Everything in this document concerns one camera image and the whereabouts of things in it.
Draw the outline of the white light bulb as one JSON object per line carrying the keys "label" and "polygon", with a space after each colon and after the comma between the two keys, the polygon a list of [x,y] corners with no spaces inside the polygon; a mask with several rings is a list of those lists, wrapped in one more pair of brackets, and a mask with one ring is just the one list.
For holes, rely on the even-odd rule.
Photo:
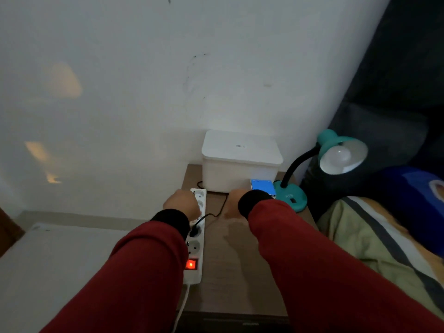
{"label": "white light bulb", "polygon": [[344,174],[352,170],[352,153],[341,145],[330,148],[322,157],[319,166],[330,175]]}

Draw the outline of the brown wooden bedside table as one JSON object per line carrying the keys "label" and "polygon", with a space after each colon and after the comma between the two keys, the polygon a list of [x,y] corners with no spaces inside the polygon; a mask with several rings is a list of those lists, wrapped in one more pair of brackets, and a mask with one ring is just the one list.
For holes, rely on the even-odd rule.
{"label": "brown wooden bedside table", "polygon": [[247,221],[204,223],[202,280],[191,286],[175,333],[293,333]]}

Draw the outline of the person's right hand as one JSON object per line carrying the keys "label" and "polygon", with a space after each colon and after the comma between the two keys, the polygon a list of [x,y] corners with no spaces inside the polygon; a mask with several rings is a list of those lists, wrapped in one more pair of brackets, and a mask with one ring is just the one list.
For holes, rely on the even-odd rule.
{"label": "person's right hand", "polygon": [[223,218],[224,219],[248,219],[249,213],[256,204],[250,194],[250,190],[235,189],[231,190],[227,196],[225,203]]}

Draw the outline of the person's left hand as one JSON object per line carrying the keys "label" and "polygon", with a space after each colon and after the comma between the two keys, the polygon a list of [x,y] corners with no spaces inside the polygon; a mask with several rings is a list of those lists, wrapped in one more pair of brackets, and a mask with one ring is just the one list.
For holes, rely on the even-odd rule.
{"label": "person's left hand", "polygon": [[196,220],[202,214],[191,190],[176,190],[163,204],[163,210],[169,209],[182,212],[189,222]]}

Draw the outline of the dark upholstered headboard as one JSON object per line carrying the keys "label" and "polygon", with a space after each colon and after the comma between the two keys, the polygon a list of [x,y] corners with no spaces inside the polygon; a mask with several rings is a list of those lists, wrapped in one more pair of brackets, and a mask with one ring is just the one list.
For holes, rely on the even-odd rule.
{"label": "dark upholstered headboard", "polygon": [[369,153],[342,175],[322,172],[312,158],[302,189],[315,222],[386,167],[444,178],[444,0],[390,0],[329,129]]}

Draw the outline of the brown wooden furniture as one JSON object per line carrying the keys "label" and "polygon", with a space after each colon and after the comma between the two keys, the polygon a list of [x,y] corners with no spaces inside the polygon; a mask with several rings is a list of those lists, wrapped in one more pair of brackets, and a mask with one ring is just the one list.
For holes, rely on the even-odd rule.
{"label": "brown wooden furniture", "polygon": [[0,257],[24,235],[25,231],[0,208]]}

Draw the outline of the white power strip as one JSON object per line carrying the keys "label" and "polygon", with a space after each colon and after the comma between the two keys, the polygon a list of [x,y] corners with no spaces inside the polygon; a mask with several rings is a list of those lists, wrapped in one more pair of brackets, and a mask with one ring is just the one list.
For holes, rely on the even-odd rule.
{"label": "white power strip", "polygon": [[201,214],[199,218],[191,222],[191,230],[197,229],[192,236],[186,238],[188,260],[184,269],[184,285],[197,285],[202,280],[203,274],[203,254],[205,238],[205,219],[207,206],[207,190],[202,188],[192,188]]}

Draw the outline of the striped beige blanket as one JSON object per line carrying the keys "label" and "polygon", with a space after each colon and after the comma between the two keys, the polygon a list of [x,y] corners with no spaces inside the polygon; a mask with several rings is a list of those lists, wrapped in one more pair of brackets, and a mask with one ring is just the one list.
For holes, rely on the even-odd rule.
{"label": "striped beige blanket", "polygon": [[444,259],[415,240],[381,204],[366,197],[344,197],[320,216],[317,226],[444,321]]}

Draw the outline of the white lidded storage box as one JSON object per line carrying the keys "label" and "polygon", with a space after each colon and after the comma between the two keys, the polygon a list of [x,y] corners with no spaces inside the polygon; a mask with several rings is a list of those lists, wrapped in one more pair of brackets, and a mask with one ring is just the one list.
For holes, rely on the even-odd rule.
{"label": "white lidded storage box", "polygon": [[202,146],[202,185],[228,193],[250,187],[250,181],[274,181],[283,157],[269,136],[208,130]]}

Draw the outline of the person's left forearm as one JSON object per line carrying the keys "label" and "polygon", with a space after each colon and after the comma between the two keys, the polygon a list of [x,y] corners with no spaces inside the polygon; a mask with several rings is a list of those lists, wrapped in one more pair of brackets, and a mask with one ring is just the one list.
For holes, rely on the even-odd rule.
{"label": "person's left forearm", "polygon": [[170,333],[188,231],[188,218],[176,209],[162,210],[130,231],[40,333]]}

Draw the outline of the teal gooseneck desk lamp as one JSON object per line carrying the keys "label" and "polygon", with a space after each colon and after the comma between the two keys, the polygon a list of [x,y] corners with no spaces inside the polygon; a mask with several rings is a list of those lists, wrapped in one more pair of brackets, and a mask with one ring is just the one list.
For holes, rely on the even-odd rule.
{"label": "teal gooseneck desk lamp", "polygon": [[349,136],[339,136],[332,129],[326,129],[318,135],[315,146],[296,158],[286,170],[283,178],[274,182],[276,199],[287,203],[297,213],[303,211],[307,206],[307,195],[298,185],[290,183],[290,179],[303,162],[314,156],[317,156],[319,165],[321,157],[336,145],[344,146],[351,151],[352,170],[360,166],[367,158],[369,150],[364,142]]}

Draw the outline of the person's right forearm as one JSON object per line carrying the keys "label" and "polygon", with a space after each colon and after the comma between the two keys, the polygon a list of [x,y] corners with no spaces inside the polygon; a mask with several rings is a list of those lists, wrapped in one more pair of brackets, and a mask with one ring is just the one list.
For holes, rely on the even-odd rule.
{"label": "person's right forearm", "polygon": [[250,190],[248,215],[298,333],[444,333],[444,321],[306,223]]}

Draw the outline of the blue pillow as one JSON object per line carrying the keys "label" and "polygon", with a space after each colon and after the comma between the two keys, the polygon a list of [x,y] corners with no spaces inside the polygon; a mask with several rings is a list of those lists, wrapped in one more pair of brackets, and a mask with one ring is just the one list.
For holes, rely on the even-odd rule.
{"label": "blue pillow", "polygon": [[414,167],[385,168],[371,183],[378,201],[433,254],[444,258],[444,179]]}

